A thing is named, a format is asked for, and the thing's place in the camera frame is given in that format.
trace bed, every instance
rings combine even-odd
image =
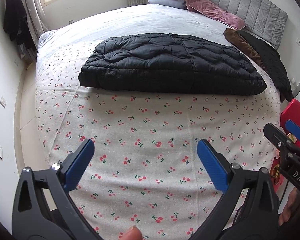
[[[103,238],[120,238],[132,225],[144,239],[183,240],[196,231],[221,196],[197,157],[200,139],[231,163],[271,167],[274,147],[263,127],[279,126],[280,96],[254,62],[267,89],[249,97],[79,86],[82,64],[109,37],[177,33],[230,46],[226,28],[198,13],[153,4],[95,15],[40,38],[35,105],[45,159],[61,163],[85,138],[94,141],[95,155],[70,195]]]

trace folded black jacket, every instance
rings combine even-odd
[[[11,41],[16,40],[17,45],[24,43],[27,49],[36,49],[21,0],[6,0],[3,29],[9,34]]]
[[[285,99],[290,102],[293,99],[290,81],[287,71],[280,60],[280,54],[275,48],[265,41],[258,39],[245,31],[237,31],[260,55],[263,64],[268,70],[269,77],[275,87],[280,91],[281,102]]]
[[[142,92],[257,95],[266,83],[234,46],[190,35],[109,38],[79,74],[81,86]]]

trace brown velvet garment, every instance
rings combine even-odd
[[[253,47],[239,34],[236,30],[232,28],[226,28],[223,33],[226,40],[236,46],[249,58],[251,58],[255,63],[257,63],[266,73],[268,73],[265,65],[263,64],[260,55],[254,50]]]

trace folded light blue blanket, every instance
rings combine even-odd
[[[185,0],[148,0],[149,4],[160,4],[178,9],[187,9]]]

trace metal screw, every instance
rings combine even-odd
[[[52,164],[51,168],[55,171],[59,170],[61,165],[59,163]]]
[[[238,169],[240,169],[240,164],[239,164],[239,163],[232,163],[232,164],[231,164],[231,167],[232,167],[232,169],[234,169],[234,170],[238,170]]]
[[[263,167],[263,168],[261,168],[261,172],[264,174],[268,174],[268,169]]]

